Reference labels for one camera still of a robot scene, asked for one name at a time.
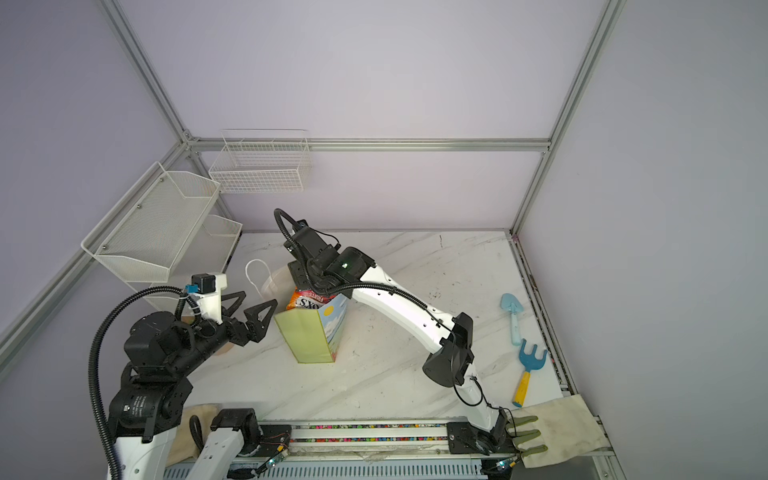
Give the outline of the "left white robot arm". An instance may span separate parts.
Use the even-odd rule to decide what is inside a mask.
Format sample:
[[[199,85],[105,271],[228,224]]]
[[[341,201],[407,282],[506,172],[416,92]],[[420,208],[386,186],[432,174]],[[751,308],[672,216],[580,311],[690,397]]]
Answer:
[[[128,362],[120,388],[105,402],[100,385],[100,355],[109,328],[130,305],[159,293],[173,294],[172,311],[137,320],[124,344]],[[223,346],[245,346],[264,339],[278,303],[267,300],[235,313],[246,295],[160,285],[135,292],[118,303],[97,327],[87,366],[88,395],[110,479],[157,479],[182,423],[192,392],[189,376]]]

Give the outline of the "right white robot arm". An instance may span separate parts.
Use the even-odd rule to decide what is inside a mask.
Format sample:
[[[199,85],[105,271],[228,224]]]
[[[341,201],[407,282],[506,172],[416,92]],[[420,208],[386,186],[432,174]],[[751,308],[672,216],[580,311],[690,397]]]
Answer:
[[[345,296],[373,308],[411,334],[427,351],[422,366],[434,383],[453,390],[474,429],[471,445],[497,452],[507,442],[508,416],[486,398],[474,365],[473,319],[443,312],[398,284],[369,255],[355,247],[330,244],[325,234],[284,210],[274,210],[294,283],[323,297]]]

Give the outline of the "floral paper gift bag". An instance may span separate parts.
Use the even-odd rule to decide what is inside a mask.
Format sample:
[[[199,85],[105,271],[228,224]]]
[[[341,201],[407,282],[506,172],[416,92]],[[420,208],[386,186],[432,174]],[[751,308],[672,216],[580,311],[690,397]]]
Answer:
[[[246,280],[263,300],[278,300],[274,315],[283,339],[300,364],[334,363],[345,325],[348,299],[343,295],[318,310],[286,310],[297,289],[288,267],[273,272],[261,259],[252,259],[244,267]]]

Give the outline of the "red Fox's fruits candy bag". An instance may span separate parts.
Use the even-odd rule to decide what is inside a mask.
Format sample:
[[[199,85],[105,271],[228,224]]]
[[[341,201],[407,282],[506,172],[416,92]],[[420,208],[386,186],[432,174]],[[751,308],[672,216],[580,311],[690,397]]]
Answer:
[[[330,303],[333,299],[334,299],[333,296],[328,297],[328,296],[319,295],[312,290],[295,289],[288,301],[286,310],[287,311],[293,310],[293,309],[318,310],[323,306],[327,305],[328,303]]]

